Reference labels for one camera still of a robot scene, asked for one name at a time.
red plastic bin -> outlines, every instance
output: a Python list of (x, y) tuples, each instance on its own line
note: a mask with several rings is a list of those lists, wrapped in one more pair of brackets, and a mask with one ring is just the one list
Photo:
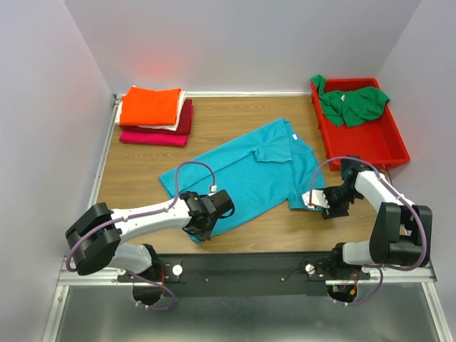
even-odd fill
[[(346, 125), (336, 127), (323, 115), (316, 87), (313, 83), (311, 86), (312, 103), (328, 159), (342, 155), (359, 155), (361, 159), (385, 170), (410, 161), (388, 106), (385, 106), (382, 116), (376, 120), (352, 128)], [(326, 80), (324, 91), (351, 91), (369, 86), (380, 89), (374, 78), (347, 78)], [(339, 170), (340, 162), (330, 162), (329, 168), (333, 171)]]

white knob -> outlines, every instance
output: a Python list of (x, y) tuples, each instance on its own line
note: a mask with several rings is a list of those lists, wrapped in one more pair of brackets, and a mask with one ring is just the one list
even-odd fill
[(313, 264), (307, 264), (306, 265), (306, 272), (308, 274), (314, 274), (315, 273), (315, 266)]
[(174, 267), (172, 268), (172, 273), (175, 275), (175, 276), (180, 276), (182, 274), (182, 266), (180, 265), (174, 265)]

stack of folded clothes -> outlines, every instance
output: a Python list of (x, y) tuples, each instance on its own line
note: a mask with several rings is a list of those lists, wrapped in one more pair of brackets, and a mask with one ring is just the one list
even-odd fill
[(184, 147), (192, 129), (192, 100), (181, 89), (132, 87), (118, 106), (115, 123), (125, 144)]

orange folded towel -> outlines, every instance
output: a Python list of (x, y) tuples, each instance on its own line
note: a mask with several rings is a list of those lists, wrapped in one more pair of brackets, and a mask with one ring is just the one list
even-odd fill
[(123, 97), (120, 124), (125, 126), (174, 125), (180, 88), (149, 90), (132, 87)]

green cloth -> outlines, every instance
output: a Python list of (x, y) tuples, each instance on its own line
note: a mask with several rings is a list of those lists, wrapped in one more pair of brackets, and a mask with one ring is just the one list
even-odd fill
[(324, 93), (326, 80), (323, 76), (315, 76), (311, 82), (318, 91), (323, 114), (338, 127), (344, 123), (348, 127), (355, 127), (379, 118), (390, 100), (383, 91), (374, 87)]

